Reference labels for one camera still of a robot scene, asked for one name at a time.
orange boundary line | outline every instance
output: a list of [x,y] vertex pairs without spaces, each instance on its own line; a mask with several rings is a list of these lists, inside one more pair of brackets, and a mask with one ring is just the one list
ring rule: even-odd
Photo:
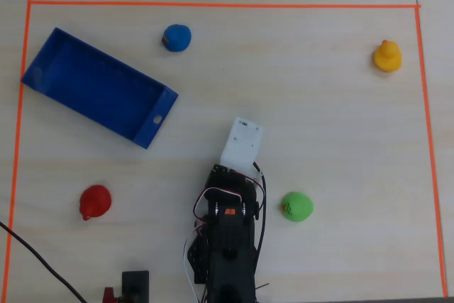
[[[27,0],[26,24],[23,32],[23,46],[22,46],[22,62],[21,62],[21,77],[26,71],[27,59],[27,45],[28,45],[28,29],[30,28],[30,11],[31,0]],[[13,162],[13,179],[11,181],[11,201],[9,202],[9,221],[8,227],[13,228],[14,222],[14,206],[16,203],[16,184],[17,172],[19,164],[19,145],[21,143],[21,122],[22,122],[22,100],[23,100],[23,83],[19,82],[19,99],[17,105],[17,119],[16,119],[16,141],[14,143],[14,162]],[[6,256],[5,268],[3,275],[3,287],[1,289],[1,303],[6,303],[6,292],[8,290],[8,276],[9,276],[9,261],[11,256],[11,234],[8,233],[6,237]]]
[[[431,115],[428,103],[426,69],[424,65],[423,43],[421,37],[421,22],[419,19],[420,4],[397,4],[397,5],[355,5],[355,4],[218,4],[218,3],[184,3],[184,2],[160,2],[160,1],[53,1],[53,0],[27,0],[26,22],[23,35],[21,77],[25,73],[28,32],[30,28],[31,5],[120,5],[120,6],[186,6],[186,7],[218,7],[218,8],[245,8],[245,9],[414,9],[416,34],[418,38],[419,63],[421,68],[421,82],[423,87],[424,110],[426,112],[426,126],[428,134],[428,147],[431,159],[431,172],[433,183],[433,200],[436,213],[436,228],[438,239],[438,257],[440,263],[441,286],[443,296],[448,297],[448,285],[446,281],[444,250],[443,250],[443,231],[441,226],[440,200],[438,197],[438,183],[436,176],[435,153],[433,151],[433,138],[431,128]],[[22,122],[22,103],[23,103],[23,83],[19,85],[18,108],[16,119],[16,141],[14,145],[14,162],[13,177],[11,182],[11,201],[9,209],[9,228],[13,228],[14,207],[16,203],[16,185],[18,174],[19,147],[21,140],[21,122]],[[4,268],[4,280],[1,292],[1,303],[6,303],[6,294],[8,289],[9,268],[11,259],[11,235],[6,238],[6,256]]]
[[66,1],[31,0],[41,5],[121,5],[121,6],[184,6],[184,7],[224,7],[244,9],[416,9],[419,4],[229,4],[229,3],[184,3],[174,1]]
[[419,9],[414,9],[414,18],[416,22],[416,34],[418,36],[418,50],[419,50],[419,66],[421,68],[421,81],[423,85],[424,96],[424,110],[426,112],[426,125],[428,137],[428,152],[431,157],[431,170],[432,170],[432,184],[433,184],[433,201],[435,204],[435,218],[437,225],[437,239],[438,239],[438,261],[440,263],[440,276],[441,287],[443,288],[443,296],[448,296],[448,284],[446,281],[445,270],[445,253],[443,247],[443,229],[441,227],[441,213],[440,213],[440,199],[438,197],[438,183],[437,183],[437,170],[435,164],[435,152],[433,151],[433,138],[431,128],[431,112],[428,105],[427,95],[427,82],[426,82],[426,68],[424,66],[424,53],[423,53],[423,38],[421,34],[421,21],[419,20]]

wooden table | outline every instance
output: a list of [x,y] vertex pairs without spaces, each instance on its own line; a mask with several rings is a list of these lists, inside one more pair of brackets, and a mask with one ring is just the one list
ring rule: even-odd
[[[420,2],[423,39],[430,44],[425,30],[438,17],[425,17],[426,5]],[[0,9],[6,14],[0,26],[0,219],[7,221],[26,5],[7,1]],[[158,43],[174,22],[187,24],[193,33],[189,49],[178,55]],[[180,95],[150,148],[143,150],[24,89],[14,228],[89,302],[100,302],[105,286],[118,288],[121,271],[144,269],[150,271],[151,302],[194,301],[182,246],[194,221],[192,203],[218,161],[235,116],[265,127],[258,163],[267,178],[270,207],[256,275],[258,285],[270,282],[258,292],[264,302],[442,296],[413,9],[33,5],[27,65],[55,26]],[[403,68],[389,76],[370,59],[385,38],[397,41],[404,54]],[[441,199],[443,193],[447,197],[443,223],[449,226],[449,135],[444,147],[437,143],[450,127],[443,120],[449,81],[448,73],[440,78],[439,92],[445,96],[437,111],[431,61],[437,63],[439,54],[427,55],[428,48],[437,161],[445,153],[438,163],[446,170],[443,179],[439,175]],[[111,190],[113,206],[100,219],[84,222],[78,199],[97,182]],[[314,201],[313,216],[302,224],[286,221],[277,208],[282,196],[295,190]],[[15,241],[8,268],[8,302],[76,302]]]

blue tray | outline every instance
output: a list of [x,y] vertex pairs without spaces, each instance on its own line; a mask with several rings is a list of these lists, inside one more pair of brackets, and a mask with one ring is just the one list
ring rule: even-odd
[[148,148],[178,94],[55,28],[22,82]]

